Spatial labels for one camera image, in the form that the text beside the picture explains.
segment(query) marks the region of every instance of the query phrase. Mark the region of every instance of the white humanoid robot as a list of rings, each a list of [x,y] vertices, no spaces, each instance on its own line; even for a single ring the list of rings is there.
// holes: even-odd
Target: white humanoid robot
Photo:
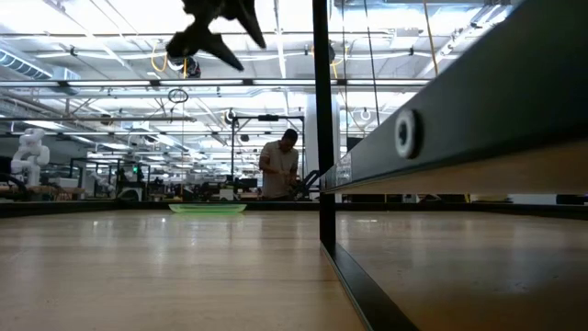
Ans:
[[[90,177],[93,178],[96,183],[98,184],[98,186],[105,188],[107,193],[112,193],[114,192],[114,186],[112,186],[112,184],[108,183],[108,179],[107,178],[103,178],[101,176],[99,176],[96,171],[92,171],[90,173]]]
[[[49,163],[49,148],[41,143],[44,136],[43,129],[26,129],[25,134],[20,136],[20,146],[10,163],[13,174],[21,174],[23,169],[28,170],[28,187],[39,185],[40,168]],[[21,160],[26,154],[30,154],[27,161]]]

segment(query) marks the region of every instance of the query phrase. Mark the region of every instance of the light wood surface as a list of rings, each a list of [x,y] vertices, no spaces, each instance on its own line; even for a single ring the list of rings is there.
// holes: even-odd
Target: light wood surface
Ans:
[[[362,330],[315,212],[0,222],[0,330]]]
[[[421,330],[585,330],[588,222],[341,214],[339,243]]]

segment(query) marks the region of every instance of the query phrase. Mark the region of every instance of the industrial ceiling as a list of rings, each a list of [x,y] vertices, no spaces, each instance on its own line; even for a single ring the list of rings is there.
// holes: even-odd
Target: industrial ceiling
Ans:
[[[304,116],[314,102],[311,0],[256,0],[266,50],[236,21],[215,20],[210,30],[222,35],[244,70],[199,52],[200,80],[185,80],[184,68],[165,57],[165,44],[193,20],[181,0],[3,0],[2,7],[0,116],[37,120],[16,127],[4,122],[4,132],[41,126],[49,135],[72,137],[100,157],[135,151],[169,172],[198,164],[223,173],[231,159],[228,114]],[[435,78],[433,54],[441,73],[513,6],[509,1],[445,0],[427,1],[427,9],[431,38],[422,1],[330,3],[331,75],[342,138],[372,131],[376,112],[385,120]],[[39,70],[15,68],[2,61],[7,53]],[[35,86],[46,82],[40,79],[44,74],[71,83]],[[176,105],[168,96],[178,86],[189,99]],[[71,120],[101,117],[135,120]],[[68,120],[47,120],[55,118]],[[261,147],[286,128],[299,130],[300,125],[286,120],[243,125],[239,134],[249,139],[237,139],[236,170],[255,171]],[[345,139],[341,145],[344,151]]]

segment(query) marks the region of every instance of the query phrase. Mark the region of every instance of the fluorescent light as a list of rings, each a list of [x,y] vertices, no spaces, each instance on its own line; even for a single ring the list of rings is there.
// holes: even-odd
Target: fluorescent light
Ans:
[[[429,82],[429,79],[376,79],[377,86],[425,86]],[[371,79],[350,79],[347,81],[347,85],[373,86],[374,81]]]
[[[0,87],[57,87],[54,81],[24,81],[24,82],[0,82]]]
[[[156,140],[158,140],[160,143],[164,143],[168,146],[175,146],[175,142],[173,139],[166,137],[164,134],[158,134],[156,136],[154,136],[153,138],[155,138]]]
[[[122,143],[102,143],[103,145],[105,145],[108,148],[112,148],[112,149],[119,149],[119,150],[127,150],[130,149],[129,146],[124,145]]]
[[[162,77],[161,77],[160,75],[158,75],[158,74],[156,74],[156,73],[154,73],[154,72],[149,72],[149,73],[147,73],[147,74],[148,74],[148,75],[155,76],[155,77],[157,77],[157,79],[162,79]]]
[[[243,84],[240,79],[182,79],[182,80],[163,80],[161,86],[239,86]]]
[[[108,132],[64,132],[65,135],[108,135]]]
[[[129,81],[117,81],[117,80],[104,80],[104,81],[69,81],[67,82],[70,86],[85,87],[85,86],[150,86],[149,81],[143,80],[129,80]]]
[[[89,139],[86,139],[84,137],[77,137],[77,136],[72,136],[72,138],[75,138],[75,140],[80,141],[82,143],[94,143]]]
[[[193,158],[195,158],[197,160],[202,160],[203,158],[206,158],[205,155],[200,154],[200,153],[190,153],[190,156],[192,156]]]
[[[126,131],[117,131],[112,132],[114,135],[146,135],[150,132],[143,132],[143,131],[136,131],[136,132],[126,132]]]
[[[40,128],[49,129],[49,130],[63,130],[64,127],[59,124],[55,124],[53,122],[48,122],[46,120],[25,120],[25,123],[29,125],[38,126]]]
[[[255,86],[313,86],[314,79],[254,79]]]

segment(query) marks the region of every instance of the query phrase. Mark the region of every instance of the overhead pipe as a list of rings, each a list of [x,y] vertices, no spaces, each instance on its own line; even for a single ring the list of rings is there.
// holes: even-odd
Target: overhead pipe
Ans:
[[[480,8],[478,13],[474,17],[485,16],[486,13],[491,13],[493,6],[484,6]],[[467,27],[461,30],[461,32],[455,32],[451,38],[443,45],[438,51],[435,52],[435,56],[431,56],[431,61],[428,62],[423,69],[415,76],[416,78],[424,77],[428,72],[435,68],[435,60],[441,62],[442,59],[446,58],[460,43],[462,43],[466,37],[474,30],[474,26],[470,23]]]
[[[262,93],[267,92],[278,92],[278,88],[257,88],[252,90],[248,93],[222,93],[223,97],[257,97]],[[186,91],[189,97],[218,97],[218,92],[210,92],[210,93],[198,93],[194,91]],[[97,91],[96,93],[91,93],[87,89],[80,92],[78,95],[75,96],[62,96],[56,95],[54,93],[44,93],[40,92],[39,94],[35,95],[37,99],[54,99],[54,98],[81,98],[81,99],[97,99],[97,98],[157,98],[157,97],[167,97],[169,94],[168,91]],[[28,94],[14,94],[15,96],[24,97],[28,96]]]
[[[343,31],[329,31],[329,35],[341,35]],[[276,35],[275,31],[262,32],[264,35]],[[241,37],[247,36],[246,32],[222,32],[221,35],[230,37]],[[312,35],[312,31],[283,31],[284,36],[306,36]],[[345,35],[351,36],[367,36],[366,31],[353,31],[345,32]],[[371,35],[386,35],[390,34],[385,31],[373,31]],[[118,33],[97,33],[94,34],[97,39],[113,39],[120,38]],[[165,40],[174,37],[174,33],[122,33],[122,37],[126,40]],[[55,33],[55,34],[44,34],[44,33],[0,33],[0,39],[2,40],[37,40],[37,39],[84,39],[87,38],[85,34],[81,33]]]
[[[13,118],[0,118],[0,122],[6,121],[23,121],[23,120],[43,120],[47,122],[93,122],[93,121],[170,121],[172,118],[149,118],[149,117],[131,117],[131,118],[26,118],[26,117],[13,117]],[[173,120],[185,120],[185,121],[195,121],[194,118],[191,117],[179,117],[173,118]]]
[[[210,110],[209,106],[207,106],[204,102],[202,102],[202,100],[200,100],[199,97],[192,97],[192,100],[194,100],[194,102],[196,103],[196,105],[200,109],[204,110],[207,113],[207,115],[209,116],[209,118],[211,120],[213,120],[219,128],[226,128],[227,127],[221,120],[219,120],[216,117],[216,115],[214,115],[214,113],[212,112],[212,110]]]

